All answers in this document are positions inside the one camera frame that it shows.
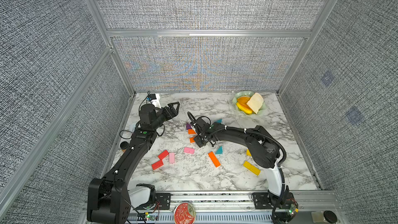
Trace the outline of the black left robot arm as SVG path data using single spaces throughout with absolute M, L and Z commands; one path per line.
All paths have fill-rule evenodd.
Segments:
M 87 221 L 99 224 L 124 224 L 134 210 L 127 190 L 130 178 L 143 156 L 159 136 L 157 129 L 178 116 L 179 102 L 163 108 L 145 104 L 139 108 L 140 120 L 131 135 L 126 151 L 117 163 L 102 177 L 92 179 L 88 188 Z

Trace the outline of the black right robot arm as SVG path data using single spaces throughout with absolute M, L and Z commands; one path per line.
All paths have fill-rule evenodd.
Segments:
M 267 173 L 268 197 L 271 206 L 280 207 L 286 201 L 287 186 L 282 170 L 282 164 L 287 158 L 284 147 L 276 141 L 267 130 L 257 125 L 255 128 L 237 128 L 218 122 L 208 123 L 205 116 L 194 117 L 188 112 L 197 135 L 194 138 L 199 147 L 218 141 L 232 142 L 247 147 L 254 162 L 265 169 Z

